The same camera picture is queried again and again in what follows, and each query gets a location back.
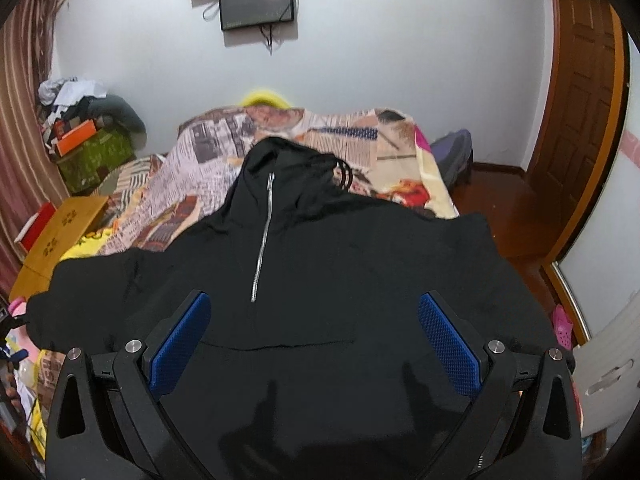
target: green storage bin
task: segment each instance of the green storage bin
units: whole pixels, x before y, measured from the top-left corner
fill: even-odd
[[[136,158],[131,140],[119,126],[101,129],[59,161],[58,168],[71,194],[88,194],[121,164]]]

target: pink curtain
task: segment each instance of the pink curtain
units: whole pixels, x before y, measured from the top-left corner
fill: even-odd
[[[20,270],[14,239],[40,206],[68,196],[47,158],[38,124],[38,85],[49,76],[58,0],[20,0],[0,29],[0,294]]]

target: blue gripper pad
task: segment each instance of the blue gripper pad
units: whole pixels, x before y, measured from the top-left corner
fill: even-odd
[[[149,361],[148,387],[155,400],[174,390],[211,320],[211,302],[204,292],[190,294],[189,300],[186,312]]]
[[[481,389],[480,363],[431,294],[420,298],[418,320],[457,393],[475,399]]]

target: baseboard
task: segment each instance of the baseboard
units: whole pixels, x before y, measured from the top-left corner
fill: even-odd
[[[491,164],[488,162],[474,162],[473,169],[476,171],[493,171],[495,173],[511,173],[524,178],[526,172],[520,166],[506,166],[504,164]]]
[[[558,269],[558,264],[543,264],[542,270],[546,274],[553,290],[558,295],[560,304],[564,307],[564,311],[574,324],[574,334],[578,341],[578,345],[584,345],[589,339],[591,339],[591,334],[584,318],[582,317],[582,313],[575,301],[573,293],[569,289],[567,282],[564,280],[562,272]]]

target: silver screw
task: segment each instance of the silver screw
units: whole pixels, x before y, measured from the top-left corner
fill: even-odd
[[[72,348],[71,350],[69,350],[69,352],[66,354],[66,356],[71,359],[72,361],[75,361],[76,359],[78,359],[80,357],[80,355],[82,354],[82,350],[79,349],[77,346]]]
[[[554,361],[559,361],[562,359],[562,352],[559,351],[557,348],[552,348],[551,350],[549,350],[549,356],[554,360]]]
[[[140,342],[139,339],[132,339],[124,346],[124,349],[130,354],[135,354],[141,348],[142,348],[142,343]]]
[[[494,354],[501,354],[504,352],[504,343],[502,341],[498,341],[494,339],[493,341],[489,341],[489,350]]]

